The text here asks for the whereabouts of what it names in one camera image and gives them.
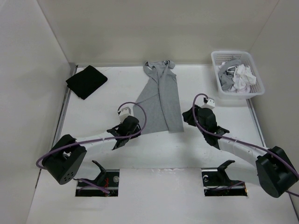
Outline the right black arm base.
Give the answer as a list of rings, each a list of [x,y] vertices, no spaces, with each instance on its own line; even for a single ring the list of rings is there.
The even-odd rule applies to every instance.
[[[231,180],[225,171],[234,162],[234,160],[227,160],[217,168],[202,169],[203,186],[210,190],[227,190],[243,185],[244,182],[242,181]]]

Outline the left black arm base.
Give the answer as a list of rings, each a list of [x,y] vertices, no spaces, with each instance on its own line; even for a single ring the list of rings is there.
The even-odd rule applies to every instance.
[[[119,189],[120,181],[120,170],[119,169],[105,169],[97,161],[92,160],[98,168],[99,172],[95,178],[78,178],[79,191],[85,189],[91,189],[92,187],[104,192],[102,189],[107,191],[115,191]]]

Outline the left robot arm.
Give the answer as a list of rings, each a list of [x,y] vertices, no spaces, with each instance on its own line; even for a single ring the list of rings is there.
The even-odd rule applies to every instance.
[[[127,116],[119,125],[102,134],[74,138],[63,135],[45,156],[41,165],[60,184],[68,183],[72,178],[89,180],[94,186],[100,186],[105,174],[91,168],[87,159],[95,159],[101,152],[116,150],[130,139],[140,135],[139,120]]]

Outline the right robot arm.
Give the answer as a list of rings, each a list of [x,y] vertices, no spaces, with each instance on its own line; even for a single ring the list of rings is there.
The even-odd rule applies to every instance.
[[[299,174],[282,148],[266,149],[233,139],[229,130],[217,124],[216,116],[209,108],[195,105],[182,116],[185,123],[200,130],[210,146],[250,163],[257,172],[254,183],[268,195],[278,198],[299,181]]]

